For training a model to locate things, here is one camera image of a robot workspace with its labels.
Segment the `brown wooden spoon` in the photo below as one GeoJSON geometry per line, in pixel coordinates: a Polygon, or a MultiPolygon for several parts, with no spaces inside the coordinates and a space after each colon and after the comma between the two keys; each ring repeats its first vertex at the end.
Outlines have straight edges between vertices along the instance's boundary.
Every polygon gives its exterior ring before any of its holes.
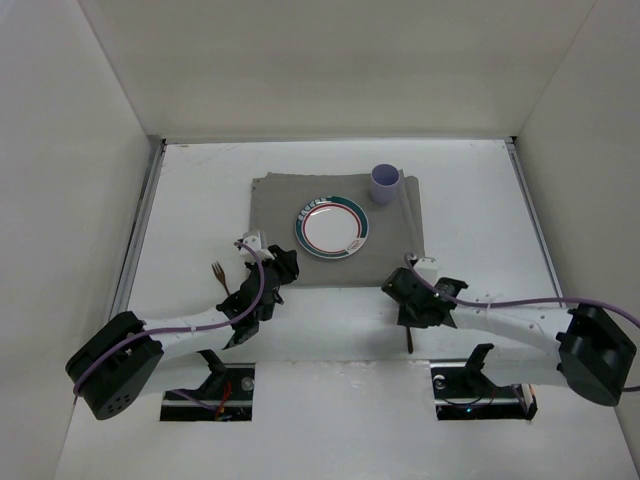
{"type": "Polygon", "coordinates": [[[407,352],[409,355],[411,355],[414,352],[414,344],[413,344],[411,329],[409,327],[405,327],[405,333],[406,333],[407,352]]]}

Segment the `brown wooden fork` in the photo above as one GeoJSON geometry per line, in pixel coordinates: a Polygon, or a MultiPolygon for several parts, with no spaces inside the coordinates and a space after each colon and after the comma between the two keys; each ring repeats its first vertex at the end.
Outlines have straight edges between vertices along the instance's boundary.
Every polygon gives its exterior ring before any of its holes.
{"type": "Polygon", "coordinates": [[[217,281],[222,285],[226,296],[229,297],[231,295],[230,290],[228,288],[227,285],[227,281],[226,281],[226,275],[224,272],[224,269],[222,268],[222,266],[218,263],[218,262],[214,262],[211,264],[212,267],[212,271],[213,274],[215,276],[215,278],[217,279],[217,281]]]}

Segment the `white plate green rim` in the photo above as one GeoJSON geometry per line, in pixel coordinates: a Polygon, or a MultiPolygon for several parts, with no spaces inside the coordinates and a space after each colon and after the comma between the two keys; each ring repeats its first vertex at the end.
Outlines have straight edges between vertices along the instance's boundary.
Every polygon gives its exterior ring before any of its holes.
{"type": "Polygon", "coordinates": [[[324,260],[339,260],[354,255],[370,233],[364,209],[342,196],[311,200],[296,216],[295,237],[311,255],[324,260]]]}

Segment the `grey cloth placemat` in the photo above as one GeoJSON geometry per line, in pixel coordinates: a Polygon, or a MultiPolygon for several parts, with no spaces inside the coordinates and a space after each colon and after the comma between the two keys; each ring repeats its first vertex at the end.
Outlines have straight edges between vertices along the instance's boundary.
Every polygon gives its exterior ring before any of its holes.
{"type": "Polygon", "coordinates": [[[401,175],[385,205],[371,176],[268,173],[252,181],[249,228],[297,252],[296,287],[377,287],[404,255],[425,254],[419,181],[401,175]]]}

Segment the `lilac plastic cup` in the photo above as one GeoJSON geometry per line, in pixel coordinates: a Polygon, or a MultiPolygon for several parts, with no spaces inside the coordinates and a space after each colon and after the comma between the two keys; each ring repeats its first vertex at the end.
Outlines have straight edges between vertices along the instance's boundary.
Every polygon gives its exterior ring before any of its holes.
{"type": "Polygon", "coordinates": [[[376,165],[370,175],[370,196],[378,205],[387,205],[396,197],[400,183],[399,170],[390,164],[376,165]]]}

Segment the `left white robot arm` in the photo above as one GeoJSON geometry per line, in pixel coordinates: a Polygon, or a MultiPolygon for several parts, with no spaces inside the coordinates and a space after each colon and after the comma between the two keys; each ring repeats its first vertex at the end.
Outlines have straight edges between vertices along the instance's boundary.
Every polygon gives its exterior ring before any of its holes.
{"type": "Polygon", "coordinates": [[[171,392],[212,411],[215,394],[228,398],[227,368],[216,355],[215,334],[226,327],[234,348],[256,335],[261,323],[282,304],[280,289],[298,279],[296,251],[277,245],[248,254],[248,276],[238,291],[202,314],[164,320],[142,320],[132,311],[116,314],[68,360],[65,371],[75,396],[98,420],[110,419],[138,397],[171,392]]]}

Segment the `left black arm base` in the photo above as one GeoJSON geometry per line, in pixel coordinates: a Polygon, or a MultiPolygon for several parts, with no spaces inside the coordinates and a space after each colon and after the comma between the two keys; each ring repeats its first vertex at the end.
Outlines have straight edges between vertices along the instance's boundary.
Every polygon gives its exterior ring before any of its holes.
{"type": "Polygon", "coordinates": [[[253,415],[254,363],[223,364],[212,351],[202,351],[211,373],[195,389],[165,392],[161,422],[249,422],[253,415]]]}

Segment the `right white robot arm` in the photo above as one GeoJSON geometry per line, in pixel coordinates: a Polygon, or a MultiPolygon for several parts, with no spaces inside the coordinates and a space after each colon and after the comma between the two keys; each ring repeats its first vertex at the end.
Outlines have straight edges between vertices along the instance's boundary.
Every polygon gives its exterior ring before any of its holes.
{"type": "Polygon", "coordinates": [[[618,404],[637,348],[603,308],[466,305],[457,297],[466,286],[443,277],[429,288],[413,269],[398,268],[381,289],[398,304],[403,327],[477,330],[515,342],[474,348],[462,368],[470,397],[534,384],[565,387],[602,406],[618,404]]]}

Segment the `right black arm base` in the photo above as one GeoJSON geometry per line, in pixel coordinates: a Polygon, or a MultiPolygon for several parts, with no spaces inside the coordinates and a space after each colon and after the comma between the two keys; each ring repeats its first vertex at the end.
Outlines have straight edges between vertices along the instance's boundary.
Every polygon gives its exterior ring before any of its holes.
{"type": "Polygon", "coordinates": [[[482,372],[493,344],[478,345],[464,359],[430,363],[434,405],[440,421],[523,420],[538,412],[530,385],[496,386],[482,372]]]}

